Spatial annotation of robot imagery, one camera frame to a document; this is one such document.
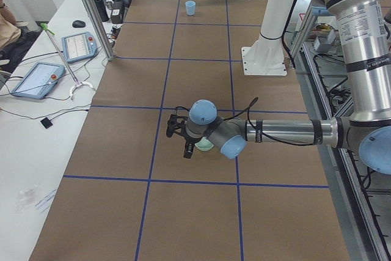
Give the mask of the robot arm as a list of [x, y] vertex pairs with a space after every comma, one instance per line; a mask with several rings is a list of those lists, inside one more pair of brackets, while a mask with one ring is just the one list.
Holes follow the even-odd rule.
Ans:
[[248, 142], [324, 144], [356, 152], [366, 166], [390, 173], [390, 53], [380, 0], [320, 1], [337, 20], [353, 113], [329, 120], [224, 119], [211, 101], [199, 100], [180, 131], [185, 158], [202, 138], [230, 159]]

